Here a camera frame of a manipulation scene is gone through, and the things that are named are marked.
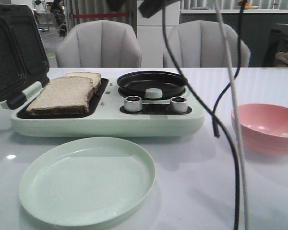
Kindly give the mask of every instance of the silver knob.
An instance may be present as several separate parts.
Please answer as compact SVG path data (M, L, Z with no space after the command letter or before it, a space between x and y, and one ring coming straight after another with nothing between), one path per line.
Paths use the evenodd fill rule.
M128 112L139 112L142 110L142 98L138 96L128 96L124 100L124 108Z
M172 97L169 101L169 109L175 113L184 113L188 111L187 99L182 97Z

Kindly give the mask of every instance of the power cord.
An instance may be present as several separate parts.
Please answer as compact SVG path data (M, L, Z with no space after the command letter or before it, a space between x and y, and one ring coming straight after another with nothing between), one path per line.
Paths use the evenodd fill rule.
M166 14L166 0L164 0L164 4L162 7L162 31L163 31L163 38L164 38L164 42L167 48L167 51L170 55L171 60L173 61L175 68L177 69L178 73L180 74L180 76L182 77L182 79L185 81L185 84L187 85L188 89L190 90L190 92L192 93L192 95L196 98L196 100L201 104L201 106L209 113L209 115L211 115L211 117L213 118L213 120L221 127L222 131L224 132L228 143L230 145L231 148L231 152L232 152L232 156L233 156L233 160L234 160L234 166L235 166L235 214L234 214L234 230L238 230L239 228L239 208L240 208L240 168L239 168L239 156L236 152L236 148L235 145L233 143L233 140L229 134L229 132L227 131L227 129L225 128L225 126L223 125L223 123L220 121L220 119L215 115L215 113L213 111L210 110L210 108L203 102L203 100L197 95L197 93L194 91L194 89L191 87L191 85L189 84L188 80L185 78L184 74L182 73L170 47L168 44L168 38L167 38L167 34L166 34L166 26L165 26L165 14Z

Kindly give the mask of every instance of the white table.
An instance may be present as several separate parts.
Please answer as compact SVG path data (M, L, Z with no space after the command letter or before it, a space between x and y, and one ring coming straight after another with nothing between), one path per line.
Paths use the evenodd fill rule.
M55 78L72 71L102 77L144 69L50 69ZM212 107L228 82L227 69L184 69L198 94ZM236 80L239 103L288 107L288 69L242 69ZM217 115L234 135L230 93ZM16 133L12 111L0 107L0 230L52 230L22 208L18 185L26 168L49 149L76 138L35 138ZM178 138L126 138L153 157L156 183L143 205L111 230L230 230L233 226L234 166L224 135L213 136L207 114L194 135ZM251 230L288 230L288 157L275 158L245 148ZM243 229L243 218L240 229Z

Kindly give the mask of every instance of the pink bowl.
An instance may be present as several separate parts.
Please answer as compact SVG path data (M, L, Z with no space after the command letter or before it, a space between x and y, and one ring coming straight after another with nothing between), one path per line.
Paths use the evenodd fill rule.
M239 116L246 146L266 155L288 155L288 108L273 104L243 104L239 106ZM233 110L231 122L236 131Z

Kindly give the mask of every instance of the black nonstick pan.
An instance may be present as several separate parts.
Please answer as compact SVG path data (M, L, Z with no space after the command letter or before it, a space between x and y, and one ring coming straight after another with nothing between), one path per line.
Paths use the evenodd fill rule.
M142 99L148 98L147 89L159 89L162 97L155 100L170 99L180 96L184 92L185 82L179 74L164 71L139 71L127 73L117 79L120 93L124 96L139 96Z

